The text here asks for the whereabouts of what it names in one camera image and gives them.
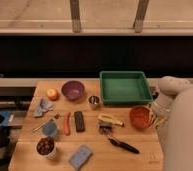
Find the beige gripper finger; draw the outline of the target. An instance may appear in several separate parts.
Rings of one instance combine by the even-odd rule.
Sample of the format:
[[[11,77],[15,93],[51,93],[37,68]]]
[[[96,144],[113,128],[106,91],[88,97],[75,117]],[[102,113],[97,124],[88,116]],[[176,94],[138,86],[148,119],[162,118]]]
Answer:
[[[150,115],[149,115],[149,126],[151,126],[155,122],[155,119],[156,119],[156,115],[153,112],[150,112]]]
[[[166,119],[165,118],[160,118],[155,122],[155,128],[158,129],[160,127],[163,127],[166,123]]]

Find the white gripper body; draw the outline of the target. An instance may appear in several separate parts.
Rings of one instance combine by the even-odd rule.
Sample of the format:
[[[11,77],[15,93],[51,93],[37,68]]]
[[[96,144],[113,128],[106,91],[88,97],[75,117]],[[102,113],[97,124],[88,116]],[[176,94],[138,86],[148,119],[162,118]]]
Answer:
[[[159,94],[151,105],[152,112],[160,119],[166,118],[170,112],[172,98],[170,96]]]

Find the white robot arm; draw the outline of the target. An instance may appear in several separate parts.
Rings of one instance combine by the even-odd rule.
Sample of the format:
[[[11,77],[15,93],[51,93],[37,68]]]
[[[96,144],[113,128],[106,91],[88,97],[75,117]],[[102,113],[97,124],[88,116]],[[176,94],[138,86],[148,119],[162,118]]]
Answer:
[[[193,171],[193,83],[164,76],[158,89],[152,110],[167,119],[163,171]]]

